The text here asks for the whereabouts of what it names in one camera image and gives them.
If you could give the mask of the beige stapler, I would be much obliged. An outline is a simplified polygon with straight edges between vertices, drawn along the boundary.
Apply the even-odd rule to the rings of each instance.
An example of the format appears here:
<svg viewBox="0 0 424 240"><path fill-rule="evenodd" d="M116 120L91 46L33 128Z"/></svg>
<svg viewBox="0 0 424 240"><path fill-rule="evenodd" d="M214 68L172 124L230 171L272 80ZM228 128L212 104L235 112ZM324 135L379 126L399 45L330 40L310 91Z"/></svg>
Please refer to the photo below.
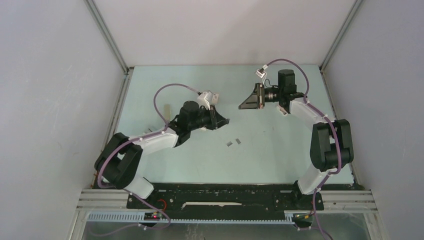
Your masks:
<svg viewBox="0 0 424 240"><path fill-rule="evenodd" d="M169 104L163 106L163 116L167 122L171 120L171 106Z"/></svg>

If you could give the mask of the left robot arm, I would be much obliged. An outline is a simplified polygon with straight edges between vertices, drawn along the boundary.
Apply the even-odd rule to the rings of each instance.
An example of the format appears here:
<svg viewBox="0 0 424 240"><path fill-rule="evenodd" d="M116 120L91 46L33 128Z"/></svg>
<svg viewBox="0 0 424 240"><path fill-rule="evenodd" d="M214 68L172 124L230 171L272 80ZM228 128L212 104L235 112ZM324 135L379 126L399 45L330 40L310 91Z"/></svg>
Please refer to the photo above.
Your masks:
<svg viewBox="0 0 424 240"><path fill-rule="evenodd" d="M192 131L214 131L229 122L214 105L206 108L195 101L186 101L165 130L136 137L118 132L111 137L94 164L97 185L104 189L125 190L137 195L145 208L153 208L158 202L158 194L153 191L154 185L141 173L141 158L182 145L191 137Z"/></svg>

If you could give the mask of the small pink stapler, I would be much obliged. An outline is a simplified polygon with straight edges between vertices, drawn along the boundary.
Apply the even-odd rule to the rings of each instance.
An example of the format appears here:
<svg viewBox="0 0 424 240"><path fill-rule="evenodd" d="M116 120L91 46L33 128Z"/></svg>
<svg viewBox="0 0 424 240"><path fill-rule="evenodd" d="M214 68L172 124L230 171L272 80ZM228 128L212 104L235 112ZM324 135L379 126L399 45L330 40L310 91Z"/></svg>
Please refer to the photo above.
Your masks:
<svg viewBox="0 0 424 240"><path fill-rule="evenodd" d="M283 115L283 116L287 116L288 113L286 112L286 110L284 108L278 107L278 111Z"/></svg>

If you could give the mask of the small white staple box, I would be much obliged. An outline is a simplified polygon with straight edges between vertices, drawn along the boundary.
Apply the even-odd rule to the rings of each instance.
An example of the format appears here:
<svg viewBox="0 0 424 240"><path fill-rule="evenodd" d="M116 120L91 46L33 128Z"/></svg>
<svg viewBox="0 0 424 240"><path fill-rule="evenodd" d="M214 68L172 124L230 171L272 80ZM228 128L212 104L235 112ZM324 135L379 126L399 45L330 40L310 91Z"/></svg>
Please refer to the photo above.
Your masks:
<svg viewBox="0 0 424 240"><path fill-rule="evenodd" d="M217 104L219 101L219 94L218 93L214 93L212 96L212 103L213 104Z"/></svg>

